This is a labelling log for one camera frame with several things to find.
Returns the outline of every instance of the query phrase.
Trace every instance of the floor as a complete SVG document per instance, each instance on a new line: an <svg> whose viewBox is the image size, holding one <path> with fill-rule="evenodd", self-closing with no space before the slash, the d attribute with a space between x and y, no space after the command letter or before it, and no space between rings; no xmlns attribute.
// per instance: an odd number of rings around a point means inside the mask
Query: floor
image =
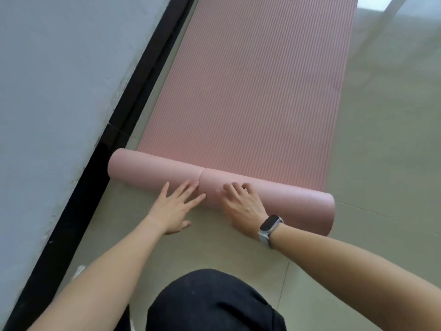
<svg viewBox="0 0 441 331"><path fill-rule="evenodd" d="M369 2L371 9L357 9L327 183L336 200L331 237L438 286L440 3L393 0L386 10ZM129 149L136 149L180 39ZM155 196L111 181L61 288L79 265L90 264L135 228ZM284 256L234 232L221 214L198 209L189 217L193 227L164 237L147 262L131 301L136 330L144 329L147 308L168 283L199 268L216 268L252 285L285 317L289 330L377 329Z"/></svg>

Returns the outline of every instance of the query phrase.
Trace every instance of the rolled yoga mat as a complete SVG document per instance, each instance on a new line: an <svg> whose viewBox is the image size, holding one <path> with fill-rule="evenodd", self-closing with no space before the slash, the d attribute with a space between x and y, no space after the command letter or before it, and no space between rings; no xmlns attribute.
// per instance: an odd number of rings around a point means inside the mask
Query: rolled yoga mat
<svg viewBox="0 0 441 331"><path fill-rule="evenodd" d="M119 150L110 176L158 188L201 172L212 206L223 182L252 181L269 212L328 234L322 191L356 2L199 0L137 149L155 157Z"/></svg>

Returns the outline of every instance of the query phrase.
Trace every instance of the striped texture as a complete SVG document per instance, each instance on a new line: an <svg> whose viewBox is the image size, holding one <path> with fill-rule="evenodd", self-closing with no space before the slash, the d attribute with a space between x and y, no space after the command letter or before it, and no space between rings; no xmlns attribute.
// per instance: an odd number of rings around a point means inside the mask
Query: striped texture
<svg viewBox="0 0 441 331"><path fill-rule="evenodd" d="M138 151L322 191L357 0L199 0Z"/></svg>

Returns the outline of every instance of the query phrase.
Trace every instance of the black pants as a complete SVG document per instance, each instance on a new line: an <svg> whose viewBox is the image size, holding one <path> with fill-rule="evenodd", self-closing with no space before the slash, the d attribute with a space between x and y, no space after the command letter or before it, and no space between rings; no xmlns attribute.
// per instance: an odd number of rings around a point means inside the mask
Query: black pants
<svg viewBox="0 0 441 331"><path fill-rule="evenodd" d="M147 331L286 330L283 317L234 276L204 269L169 284L147 314Z"/></svg>

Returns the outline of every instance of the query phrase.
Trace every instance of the black baseboard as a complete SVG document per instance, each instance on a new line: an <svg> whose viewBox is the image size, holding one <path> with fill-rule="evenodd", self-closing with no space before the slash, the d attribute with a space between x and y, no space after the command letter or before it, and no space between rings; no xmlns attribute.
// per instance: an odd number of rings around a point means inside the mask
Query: black baseboard
<svg viewBox="0 0 441 331"><path fill-rule="evenodd" d="M125 147L194 0L171 0L3 331L26 331L52 302L107 187L107 163Z"/></svg>

